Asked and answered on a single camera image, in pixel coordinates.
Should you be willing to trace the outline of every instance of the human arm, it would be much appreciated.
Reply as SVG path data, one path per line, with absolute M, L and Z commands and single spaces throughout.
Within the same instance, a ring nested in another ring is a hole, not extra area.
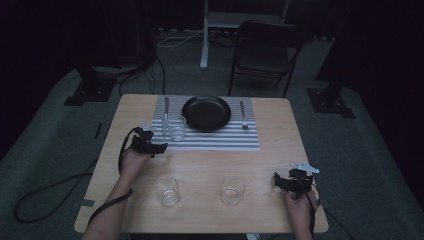
M 316 199 L 314 192 L 308 192 L 308 196 L 312 204 L 315 204 Z M 299 199 L 295 200 L 288 192 L 283 191 L 283 197 L 286 202 L 287 212 L 296 240 L 312 240 L 313 237 L 310 230 L 310 224 L 311 215 L 314 210 L 311 208 L 307 196 L 303 194 Z
M 129 193 L 145 162 L 151 156 L 151 154 L 138 154 L 132 149 L 127 149 L 124 152 L 121 175 L 106 199 L 106 202 Z M 127 202 L 128 200 L 125 199 L 101 211 L 91 221 L 82 239 L 119 239 Z

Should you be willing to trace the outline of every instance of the striped placemat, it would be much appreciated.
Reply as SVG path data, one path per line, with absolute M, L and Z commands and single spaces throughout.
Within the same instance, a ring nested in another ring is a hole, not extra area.
M 220 150 L 220 151 L 259 151 L 259 139 L 256 129 L 253 107 L 250 98 L 221 97 L 231 108 L 231 119 L 223 128 L 210 133 L 198 132 L 189 125 L 186 136 L 180 142 L 172 141 L 169 135 L 166 139 L 162 134 L 162 119 L 165 113 L 165 97 L 158 96 L 152 122 L 155 144 L 168 143 L 168 149 L 173 150 Z M 169 98 L 168 115 L 181 114 L 184 104 L 193 96 L 167 96 Z M 240 101 L 244 103 L 246 121 L 249 129 L 242 129 Z

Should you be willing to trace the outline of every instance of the black plate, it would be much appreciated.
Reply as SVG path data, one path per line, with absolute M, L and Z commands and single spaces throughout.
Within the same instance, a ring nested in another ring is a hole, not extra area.
M 212 132 L 225 126 L 231 118 L 228 103 L 219 97 L 193 97 L 183 107 L 187 124 L 201 132 Z

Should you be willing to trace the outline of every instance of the knife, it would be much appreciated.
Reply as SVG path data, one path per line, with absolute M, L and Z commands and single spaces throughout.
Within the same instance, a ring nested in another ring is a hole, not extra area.
M 165 97 L 165 115 L 162 119 L 162 134 L 163 138 L 166 138 L 166 129 L 168 127 L 168 108 L 169 108 L 169 98 Z

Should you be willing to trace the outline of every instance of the black chair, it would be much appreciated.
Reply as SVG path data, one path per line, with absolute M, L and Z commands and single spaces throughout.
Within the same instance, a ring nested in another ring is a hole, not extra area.
M 304 35 L 296 26 L 256 20 L 242 23 L 237 30 L 228 96 L 231 96 L 235 74 L 277 78 L 275 86 L 288 75 L 282 96 L 284 98 L 296 58 L 305 42 Z

